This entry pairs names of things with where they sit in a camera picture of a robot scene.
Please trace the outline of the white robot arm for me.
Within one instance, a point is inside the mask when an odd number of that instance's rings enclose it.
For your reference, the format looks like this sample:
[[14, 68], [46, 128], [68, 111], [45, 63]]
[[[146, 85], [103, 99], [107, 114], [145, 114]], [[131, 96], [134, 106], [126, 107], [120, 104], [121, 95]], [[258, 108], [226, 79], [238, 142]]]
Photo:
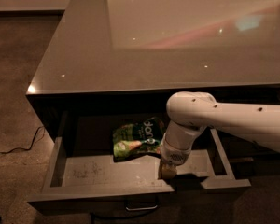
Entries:
[[280, 153], [280, 105], [220, 103], [206, 92], [182, 91], [168, 99], [166, 112], [170, 122], [161, 140], [162, 179], [176, 176], [206, 128]]

